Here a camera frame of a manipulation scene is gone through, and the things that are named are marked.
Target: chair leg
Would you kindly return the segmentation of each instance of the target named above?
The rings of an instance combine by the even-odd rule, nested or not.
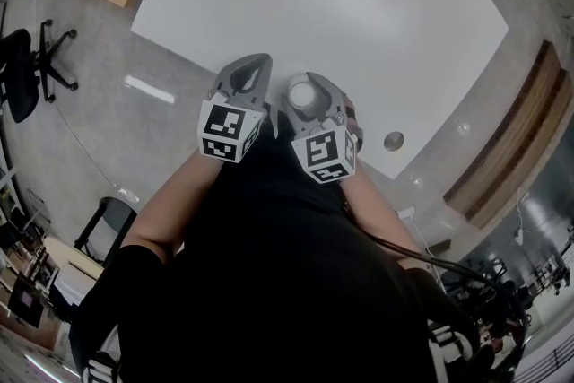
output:
[[[41,54],[42,50],[44,52],[46,51],[46,29],[44,28],[45,25],[46,25],[46,22],[43,22],[39,26],[39,47],[40,47],[39,53],[40,54]]]
[[[54,55],[57,53],[58,49],[64,43],[64,40],[66,40],[68,37],[70,37],[70,31],[64,32],[64,34],[62,34],[62,37],[60,37],[58,41],[54,44],[54,46],[50,48],[50,50],[46,54],[46,59],[48,62],[52,60]]]
[[[48,95],[48,73],[46,72],[46,68],[44,66],[39,69],[39,75],[39,79],[42,81],[42,92],[44,93],[44,100],[51,104],[56,99],[56,96],[53,94]]]
[[[48,71],[48,74],[50,75],[50,77],[52,77],[54,80],[56,80],[56,82],[60,83],[67,90],[76,91],[78,89],[78,83],[76,83],[76,82],[68,83],[64,79],[64,77],[62,75],[60,75],[59,72],[54,67],[52,67],[51,65],[47,65],[46,70]]]

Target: white light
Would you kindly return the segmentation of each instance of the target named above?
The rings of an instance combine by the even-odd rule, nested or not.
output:
[[[468,123],[461,123],[458,125],[457,131],[460,135],[467,135],[470,133],[470,125]]]
[[[140,201],[140,199],[137,196],[135,196],[134,192],[132,192],[131,190],[120,188],[117,192],[125,196],[127,198],[127,201],[131,201],[132,203],[139,203]]]
[[[125,83],[127,88],[136,88],[139,91],[143,91],[145,94],[149,94],[150,96],[168,102],[169,104],[173,104],[176,101],[176,97],[173,94],[164,90],[159,90],[158,88],[155,88],[146,82],[142,82],[139,78],[132,77],[131,75],[126,76]]]
[[[453,227],[450,223],[448,223],[447,221],[440,221],[440,225],[442,225],[443,227],[447,227],[449,230],[454,230],[455,227]]]
[[[65,365],[63,365],[62,367],[64,367],[64,369],[66,369],[70,373],[73,373],[78,379],[80,378],[80,375],[78,375],[74,370],[70,369],[69,367],[66,367]]]
[[[514,237],[514,239],[519,246],[522,246],[524,244],[524,230],[518,229],[518,232]]]
[[[407,217],[413,217],[414,216],[414,206],[407,207],[406,209],[403,209],[396,214],[398,215],[398,218],[401,221],[403,221]]]
[[[521,201],[526,208],[528,216],[532,221],[534,221],[535,228],[540,228],[546,221],[548,221],[548,215],[544,210],[544,206],[540,205],[535,199],[529,198],[525,200],[523,197]]]
[[[415,186],[422,187],[422,179],[421,178],[416,178],[415,176],[411,176],[409,179],[411,180],[411,182],[413,182],[415,184]]]
[[[28,354],[24,354],[24,357],[28,361],[30,361],[32,364],[34,364],[36,367],[38,367],[40,370],[42,370],[46,375],[48,375],[54,381],[57,381],[58,383],[64,383],[61,379],[57,379],[56,377],[54,377],[54,375],[52,375],[50,372],[48,372],[46,369],[44,369],[41,365],[39,365],[36,361],[34,361],[34,359],[31,358]]]

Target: white table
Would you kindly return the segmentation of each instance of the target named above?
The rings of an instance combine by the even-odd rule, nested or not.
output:
[[[60,269],[64,268],[66,264],[71,264],[96,280],[104,271],[101,265],[96,264],[82,251],[67,246],[59,239],[47,237],[44,239],[44,246],[56,266]]]
[[[268,99],[294,74],[345,90],[363,160],[395,178],[463,99],[508,27],[491,0],[143,0],[132,31],[211,71],[274,59]],[[393,131],[404,146],[383,146]]]

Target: black cable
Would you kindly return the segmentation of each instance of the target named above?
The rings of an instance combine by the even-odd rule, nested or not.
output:
[[[398,246],[390,241],[386,241],[381,238],[377,238],[376,236],[370,235],[365,233],[370,239],[374,242],[382,246],[383,248],[387,248],[392,250],[398,254],[401,254],[405,257],[414,258],[420,260],[421,262],[425,262],[434,266],[438,266],[440,268],[444,268],[451,272],[460,274],[466,278],[470,278],[475,280],[479,283],[486,284],[494,291],[497,292],[502,298],[504,298],[510,305],[510,307],[514,310],[517,314],[517,317],[520,318],[520,323],[522,325],[521,334],[519,335],[516,346],[510,352],[510,354],[497,366],[497,368],[490,372],[491,379],[496,379],[497,381],[511,381],[514,375],[514,372],[518,366],[518,363],[522,359],[522,355],[524,353],[524,348],[526,346],[526,334],[528,332],[528,317],[526,315],[526,311],[523,306],[520,304],[516,296],[512,295],[511,292],[507,289],[506,286],[496,283],[491,279],[488,279],[481,274],[476,273],[475,271],[457,264],[455,262],[449,262],[448,260],[443,260],[436,257],[425,256],[419,252],[412,251],[407,248],[403,248]]]

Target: black office chair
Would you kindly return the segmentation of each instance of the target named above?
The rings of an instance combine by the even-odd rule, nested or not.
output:
[[[29,222],[28,218],[17,207],[7,217],[8,222],[0,225],[0,248],[3,250],[14,249],[20,254],[15,244],[21,243],[27,251],[34,252],[38,244],[42,243],[34,223]]]
[[[106,255],[106,259],[103,262],[94,258],[94,256],[90,254],[90,251],[87,250],[88,247],[86,246],[88,238],[102,217],[109,227],[117,233],[116,239],[114,239],[114,242]],[[108,266],[113,256],[119,251],[119,247],[136,217],[137,213],[123,201],[112,196],[101,198],[98,209],[91,217],[78,239],[75,241],[74,247],[78,250],[83,250],[85,248],[87,256],[105,268]]]
[[[64,40],[75,39],[78,32],[75,29],[65,32],[54,44],[46,42],[46,26],[51,26],[52,20],[46,20],[40,25],[39,50],[31,51],[31,36],[25,29],[19,29],[8,37],[0,39],[0,83],[4,83],[6,93],[2,94],[2,103],[8,100],[14,122],[21,123],[36,108],[39,99],[39,83],[42,83],[44,100],[54,102],[56,96],[48,95],[48,76],[70,91],[78,89],[78,83],[68,83],[60,73],[52,67],[52,58],[56,55]]]

